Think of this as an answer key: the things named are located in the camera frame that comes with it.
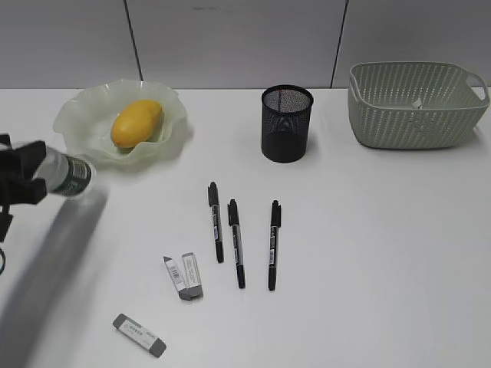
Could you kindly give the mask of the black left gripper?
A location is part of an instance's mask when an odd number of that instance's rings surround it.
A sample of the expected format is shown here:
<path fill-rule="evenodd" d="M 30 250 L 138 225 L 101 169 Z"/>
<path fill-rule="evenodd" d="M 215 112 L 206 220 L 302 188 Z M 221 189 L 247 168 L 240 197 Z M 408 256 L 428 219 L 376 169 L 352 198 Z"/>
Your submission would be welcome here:
<path fill-rule="evenodd" d="M 37 205 L 47 196 L 44 179 L 13 180 L 14 177 L 34 177 L 45 158 L 44 141 L 11 143 L 7 133 L 1 135 L 1 242 L 12 223 L 10 206 Z"/>

